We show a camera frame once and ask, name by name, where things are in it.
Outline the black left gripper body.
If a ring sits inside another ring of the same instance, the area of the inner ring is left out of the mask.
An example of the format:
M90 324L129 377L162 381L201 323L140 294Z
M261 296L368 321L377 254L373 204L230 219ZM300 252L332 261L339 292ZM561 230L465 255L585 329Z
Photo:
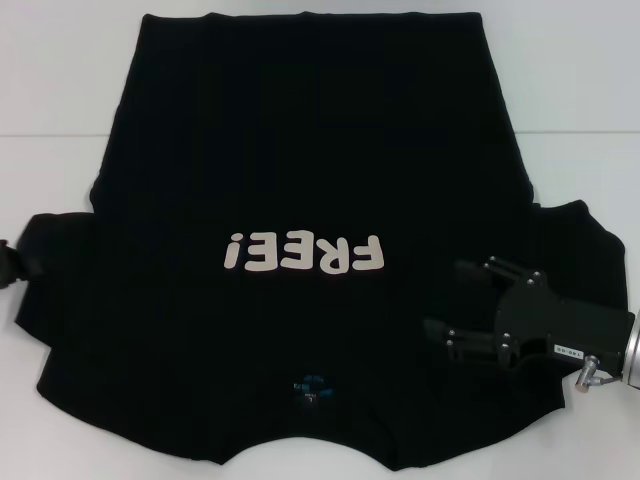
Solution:
M7 240L0 240L0 290L6 289L18 279L18 255L8 245Z

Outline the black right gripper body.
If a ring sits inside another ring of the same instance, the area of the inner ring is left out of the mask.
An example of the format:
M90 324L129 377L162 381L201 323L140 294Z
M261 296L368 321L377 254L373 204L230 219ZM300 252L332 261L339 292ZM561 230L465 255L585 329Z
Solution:
M623 372L634 315L624 310L562 297L541 271L512 274L494 317L498 363L512 368L547 356L574 365L589 356L609 374Z

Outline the black shirt with FREE print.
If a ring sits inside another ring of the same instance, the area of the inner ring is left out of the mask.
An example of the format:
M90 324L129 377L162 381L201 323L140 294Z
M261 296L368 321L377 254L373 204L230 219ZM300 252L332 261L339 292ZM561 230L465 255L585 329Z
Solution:
M16 249L37 391L179 457L302 437L400 470L563 408L579 368L425 337L492 329L506 286L456 289L460 259L629 312L623 243L535 202L477 13L147 15L90 201Z

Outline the silver plug on right gripper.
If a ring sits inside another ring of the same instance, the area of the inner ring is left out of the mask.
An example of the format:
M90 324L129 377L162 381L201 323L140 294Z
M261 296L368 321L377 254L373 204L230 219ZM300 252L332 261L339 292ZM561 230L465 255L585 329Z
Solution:
M593 355L584 358L584 364L575 382L575 389L581 393L587 393L593 386L601 386L606 379L596 375L599 367L599 359Z

